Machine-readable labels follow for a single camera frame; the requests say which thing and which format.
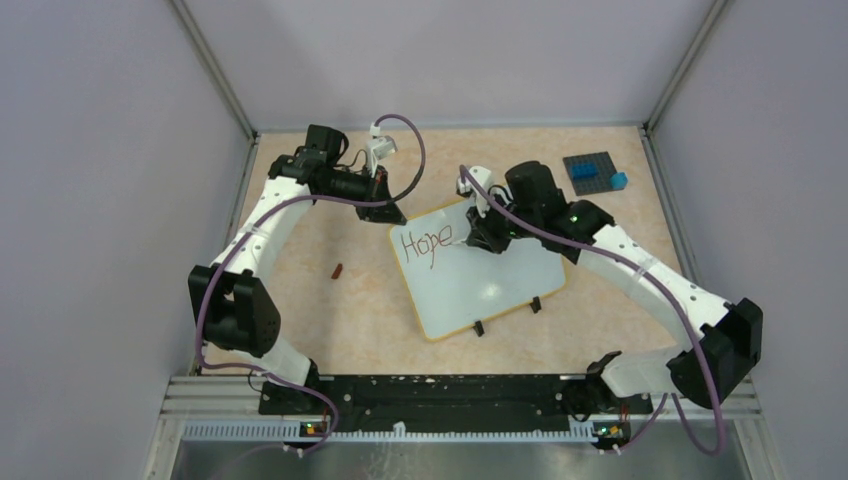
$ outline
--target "table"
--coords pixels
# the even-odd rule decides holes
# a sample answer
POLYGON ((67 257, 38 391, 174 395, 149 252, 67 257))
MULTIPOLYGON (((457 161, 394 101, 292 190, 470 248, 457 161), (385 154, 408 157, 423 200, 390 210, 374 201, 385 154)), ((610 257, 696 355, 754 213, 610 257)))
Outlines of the table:
MULTIPOLYGON (((384 133, 400 148, 385 162, 396 194, 418 167, 418 144, 408 130, 384 133)), ((349 163, 369 138, 366 131, 347 135, 351 148, 340 163, 349 163)), ((485 166, 501 180, 513 165, 539 160, 551 168, 566 199, 573 200, 562 158, 608 151, 618 170, 626 172, 627 188, 583 198, 610 212, 640 245, 679 271, 636 127, 448 129, 422 135, 427 167, 415 191, 400 202, 407 217, 456 199, 460 164, 485 166)), ((292 154, 304 139, 305 132, 261 136, 242 221, 259 198, 271 162, 292 154)), ((281 313, 282 332, 323 374, 582 373, 610 351, 647 351, 673 343, 623 293, 571 264, 566 288, 544 299, 539 313, 522 308, 486 322, 482 337, 469 330, 430 342, 416 321, 388 228, 360 221, 353 207, 319 202, 277 259, 266 288, 281 313), (339 263, 344 270, 331 280, 339 263)), ((235 360, 214 346, 207 359, 235 360)))

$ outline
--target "gray floor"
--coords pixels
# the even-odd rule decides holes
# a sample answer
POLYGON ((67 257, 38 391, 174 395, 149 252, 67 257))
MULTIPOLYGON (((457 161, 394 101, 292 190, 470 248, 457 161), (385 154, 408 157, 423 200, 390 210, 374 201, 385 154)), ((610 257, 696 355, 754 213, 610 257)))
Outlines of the gray floor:
MULTIPOLYGON (((680 425, 655 425, 621 457, 587 455, 563 444, 335 444, 304 460, 266 450, 228 470, 236 479, 748 479, 739 440, 728 426, 725 453, 710 458, 690 445, 680 425)), ((698 429, 714 442, 712 429, 698 429)), ((257 444, 185 442, 172 480, 206 479, 236 455, 257 444)))

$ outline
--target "whiteboard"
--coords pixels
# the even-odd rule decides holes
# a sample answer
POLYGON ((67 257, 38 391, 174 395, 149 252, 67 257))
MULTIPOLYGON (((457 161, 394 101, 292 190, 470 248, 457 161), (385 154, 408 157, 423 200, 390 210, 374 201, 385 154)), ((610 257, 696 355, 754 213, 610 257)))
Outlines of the whiteboard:
POLYGON ((538 240, 513 240, 500 255, 463 243, 464 200, 389 229, 389 242, 424 336, 436 341, 565 286, 562 257, 538 240))

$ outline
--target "gray wall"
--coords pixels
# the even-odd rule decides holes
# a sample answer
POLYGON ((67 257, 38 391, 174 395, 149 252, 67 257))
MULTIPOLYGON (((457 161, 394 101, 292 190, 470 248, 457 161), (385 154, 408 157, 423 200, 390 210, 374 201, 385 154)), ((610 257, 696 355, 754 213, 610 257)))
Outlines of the gray wall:
POLYGON ((641 122, 711 0, 190 0, 259 129, 641 122))
POLYGON ((754 380, 791 478, 845 476, 846 25, 846 2, 736 2, 659 131, 707 286, 765 311, 754 380))
POLYGON ((3 478, 137 478, 246 142, 164 1, 0 3, 3 478))

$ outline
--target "yellow whiteboard edge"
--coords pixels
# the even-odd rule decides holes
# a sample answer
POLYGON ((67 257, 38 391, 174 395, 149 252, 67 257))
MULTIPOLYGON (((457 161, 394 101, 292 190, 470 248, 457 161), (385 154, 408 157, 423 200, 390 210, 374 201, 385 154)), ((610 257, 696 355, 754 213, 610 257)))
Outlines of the yellow whiteboard edge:
MULTIPOLYGON (((445 203, 443 205, 440 205, 438 207, 433 207, 429 210, 425 210, 424 212, 413 215, 413 216, 409 217, 409 220, 414 220, 418 217, 423 217, 424 215, 429 215, 429 214, 436 212, 436 211, 439 211, 443 208, 450 207, 451 205, 456 205, 457 203, 462 203, 463 201, 464 200, 452 200, 452 201, 445 203)), ((386 238, 389 240, 389 246, 390 247, 392 246, 392 230, 394 230, 395 227, 397 227, 397 226, 398 225, 393 225, 391 228, 386 230, 386 238)), ((412 300, 412 291, 409 289, 409 283, 407 283, 407 281, 406 281, 406 275, 403 274, 403 268, 401 267, 401 264, 400 264, 400 257, 398 257, 397 251, 393 247, 392 247, 392 253, 395 256, 395 264, 398 267, 398 271, 400 272, 400 276, 403 277, 403 284, 406 287, 406 292, 409 294, 409 299, 412 300)), ((565 281, 562 282, 562 286, 555 289, 555 290, 551 290, 550 292, 545 293, 543 295, 539 295, 540 300, 543 299, 543 298, 548 298, 548 297, 550 297, 551 295, 553 295, 557 292, 561 292, 562 290, 564 290, 568 286, 568 272, 567 272, 567 269, 565 268, 565 259, 562 260, 562 276, 565 277, 565 281)), ((512 313, 512 312, 514 312, 514 311, 516 311, 520 308, 524 308, 528 305, 530 305, 530 302, 527 302, 527 303, 521 304, 521 305, 516 305, 512 308, 504 310, 503 312, 499 312, 499 313, 496 313, 492 316, 482 318, 482 319, 480 319, 480 322, 481 323, 487 322, 487 321, 489 321, 493 318, 502 317, 502 316, 507 315, 509 313, 512 313)), ((418 322, 418 328, 421 329, 421 334, 424 335, 424 338, 426 338, 430 342, 438 342, 438 341, 444 340, 444 339, 446 339, 446 338, 448 338, 452 335, 456 335, 457 333, 462 333, 462 332, 468 331, 472 328, 472 327, 462 327, 462 328, 456 329, 456 330, 454 330, 450 333, 446 333, 446 334, 442 335, 441 337, 436 337, 436 338, 428 337, 427 332, 424 330, 424 325, 421 324, 421 316, 418 315, 418 307, 415 306, 415 301, 412 301, 412 310, 415 312, 415 321, 418 322)))

